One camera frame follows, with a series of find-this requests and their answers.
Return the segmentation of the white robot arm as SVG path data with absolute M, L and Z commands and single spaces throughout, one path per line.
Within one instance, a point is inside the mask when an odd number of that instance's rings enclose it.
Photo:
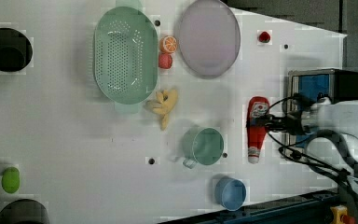
M 330 176 L 335 172 L 337 175 L 333 179 L 338 184 L 348 185 L 358 198 L 358 100 L 334 104 L 327 96 L 312 101 L 296 93 L 281 100 L 282 103 L 287 101 L 295 102 L 297 109 L 285 111 L 279 117 L 270 113 L 273 105 L 267 98 L 255 96 L 250 100 L 246 114 L 248 161 L 259 162 L 265 136 L 270 133 L 305 135 L 306 144 L 324 138 L 333 144 L 344 161 L 342 168 L 324 161 L 325 155 L 320 149 L 314 156 L 300 152 L 289 160 L 305 164 L 320 175 Z

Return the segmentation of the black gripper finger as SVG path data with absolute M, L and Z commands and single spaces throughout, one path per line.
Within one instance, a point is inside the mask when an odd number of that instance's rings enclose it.
M 282 132 L 284 130 L 284 122 L 281 117 L 273 115 L 264 115 L 258 118 L 250 118 L 246 121 L 246 127 L 262 127 L 267 131 Z

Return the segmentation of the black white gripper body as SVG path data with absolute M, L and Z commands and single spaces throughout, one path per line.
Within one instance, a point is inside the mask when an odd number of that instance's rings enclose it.
M 291 135 L 306 135 L 308 130 L 302 124 L 302 111 L 291 111 L 282 119 L 282 131 Z

